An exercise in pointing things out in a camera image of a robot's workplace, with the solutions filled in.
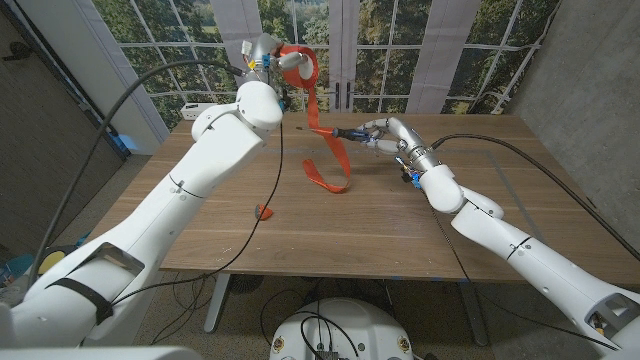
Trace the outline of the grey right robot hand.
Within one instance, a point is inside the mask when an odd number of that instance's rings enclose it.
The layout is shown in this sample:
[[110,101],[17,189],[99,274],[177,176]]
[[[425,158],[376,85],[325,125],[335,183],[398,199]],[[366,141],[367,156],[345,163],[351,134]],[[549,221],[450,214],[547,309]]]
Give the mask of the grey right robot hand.
[[417,132],[396,117],[372,120],[357,130],[369,134],[367,147],[388,155],[405,154],[419,171],[426,172],[440,165],[433,150],[425,145]]

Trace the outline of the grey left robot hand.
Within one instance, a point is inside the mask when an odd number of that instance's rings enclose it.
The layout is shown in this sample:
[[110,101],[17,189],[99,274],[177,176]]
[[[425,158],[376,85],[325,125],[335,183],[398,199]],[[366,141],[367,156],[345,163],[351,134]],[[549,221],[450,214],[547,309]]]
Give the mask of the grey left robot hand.
[[268,83],[272,71],[292,71],[302,80],[310,80],[315,69],[311,55],[296,47],[285,48],[282,41],[267,33],[261,34],[255,43],[244,40],[241,54],[248,67],[242,75],[246,81]]

